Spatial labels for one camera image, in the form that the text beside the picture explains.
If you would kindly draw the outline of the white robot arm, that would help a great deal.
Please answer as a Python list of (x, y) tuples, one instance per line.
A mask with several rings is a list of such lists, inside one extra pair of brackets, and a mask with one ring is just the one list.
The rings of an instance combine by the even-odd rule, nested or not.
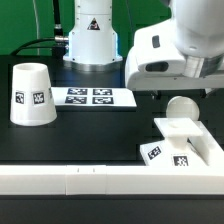
[[(171, 18), (135, 32), (125, 65), (133, 91), (224, 88), (224, 0), (161, 0)], [(112, 0), (75, 0), (66, 63), (95, 71), (122, 60)]]

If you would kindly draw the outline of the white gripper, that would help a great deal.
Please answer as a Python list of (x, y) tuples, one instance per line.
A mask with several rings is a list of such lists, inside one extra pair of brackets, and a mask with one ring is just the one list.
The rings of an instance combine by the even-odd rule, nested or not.
[(224, 63), (183, 55), (172, 43), (170, 20), (136, 31), (125, 65), (132, 91), (224, 88)]

